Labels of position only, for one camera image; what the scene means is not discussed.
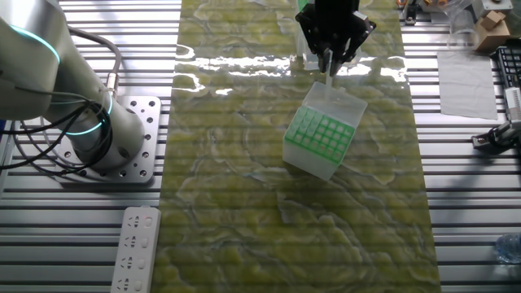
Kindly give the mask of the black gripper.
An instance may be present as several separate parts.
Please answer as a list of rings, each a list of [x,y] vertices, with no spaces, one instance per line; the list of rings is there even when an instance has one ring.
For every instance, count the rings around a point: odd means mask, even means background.
[[[334,77],[376,29],[376,23],[358,10],[359,4],[359,0],[316,0],[296,14],[321,73]]]

